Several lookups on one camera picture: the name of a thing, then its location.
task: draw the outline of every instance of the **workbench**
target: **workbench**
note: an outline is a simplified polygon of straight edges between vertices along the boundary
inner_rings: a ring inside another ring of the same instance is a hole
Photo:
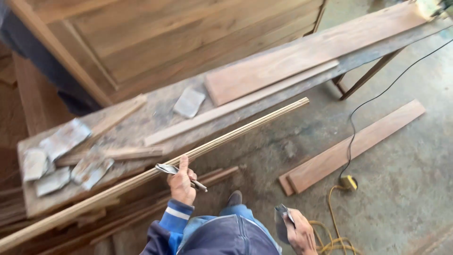
[[[345,74],[350,70],[376,60],[382,56],[388,54],[390,54],[389,56],[393,56],[395,55],[394,52],[398,52],[399,49],[404,48],[405,46],[423,39],[429,35],[437,33],[451,25],[451,20],[436,20],[434,22],[426,23],[424,25],[393,36],[389,39],[380,41],[371,46],[362,48],[350,54],[344,55],[338,59],[339,65],[333,69],[313,76],[288,89],[268,96],[258,102],[252,103],[233,113],[227,114],[221,118],[211,121],[192,131],[169,139],[163,144],[165,154],[164,157],[146,160],[133,160],[128,162],[116,162],[113,168],[109,170],[109,172],[90,192],[84,192],[82,188],[70,183],[58,192],[37,198],[35,195],[34,187],[28,183],[24,183],[23,188],[28,216],[37,217],[45,215],[54,209],[91,196],[94,193],[101,191],[106,186],[111,185],[122,178],[143,171],[144,167],[146,166],[150,166],[158,162],[164,162],[166,159],[172,158],[173,156],[176,156],[178,154],[182,154],[190,148],[194,147],[197,143],[200,143],[207,138],[215,137],[219,132],[224,132],[236,123],[253,117],[255,114],[260,113],[277,104],[284,103],[286,100],[298,94],[301,94],[302,92],[318,84],[332,79],[335,79],[335,82],[338,84],[338,81],[341,79],[342,74]],[[237,62],[246,61],[256,56],[289,47],[294,44],[303,43],[304,40],[305,38],[300,38],[282,46],[269,49],[259,54],[255,54],[246,59],[239,60]],[[132,114],[126,120],[118,124],[103,137],[101,137],[97,144],[101,148],[141,147],[143,146],[143,139],[148,135],[183,121],[183,117],[175,114],[172,111],[173,106],[186,87],[192,87],[193,89],[199,92],[203,92],[205,95],[208,95],[203,85],[205,74],[206,73],[203,73],[147,93],[146,96],[148,102],[145,104],[145,106]],[[388,84],[383,84],[382,89],[384,89],[387,85]],[[117,107],[118,105],[106,108],[102,111],[82,117],[81,120],[89,127],[93,127],[105,116],[115,114]],[[215,107],[209,96],[207,96],[198,114],[204,113],[213,108]],[[20,164],[22,164],[24,159],[24,152],[28,148],[37,146],[42,139],[50,136],[51,134],[56,132],[57,129],[58,127],[21,141],[18,144]]]

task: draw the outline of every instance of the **hand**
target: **hand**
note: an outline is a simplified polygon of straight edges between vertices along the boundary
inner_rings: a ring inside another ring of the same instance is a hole
[[[190,180],[197,180],[197,175],[188,168],[189,158],[181,156],[179,171],[175,175],[169,175],[167,183],[170,185],[171,197],[188,206],[193,204],[197,191],[190,186]]]
[[[317,255],[313,227],[299,210],[288,210],[294,220],[293,224],[287,215],[283,218],[288,231],[289,244],[297,255]]]

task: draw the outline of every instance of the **concrete floor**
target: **concrete floor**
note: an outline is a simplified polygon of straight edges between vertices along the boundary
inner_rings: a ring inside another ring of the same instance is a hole
[[[332,0],[321,29],[394,3]],[[451,38],[453,29],[410,45],[345,102],[338,101],[340,93],[331,82],[321,84],[294,98],[308,97],[309,106],[198,158],[191,168],[199,174],[238,164],[247,165],[247,169],[232,181],[200,194],[195,215],[218,214],[229,193],[239,189],[245,204],[273,236],[273,207],[280,203],[299,209],[309,220],[325,223],[334,233],[326,195],[337,183],[339,170],[291,197],[283,194],[277,177],[352,135],[347,120],[353,109]],[[344,84],[352,86],[374,63],[349,72]],[[411,68],[388,92],[354,115],[360,130],[415,98],[427,110],[352,161],[347,173],[358,180],[357,192],[335,191],[332,196],[341,235],[365,254],[408,254],[419,240],[453,224],[452,70],[453,43]],[[281,245],[284,255],[293,254],[289,246]]]

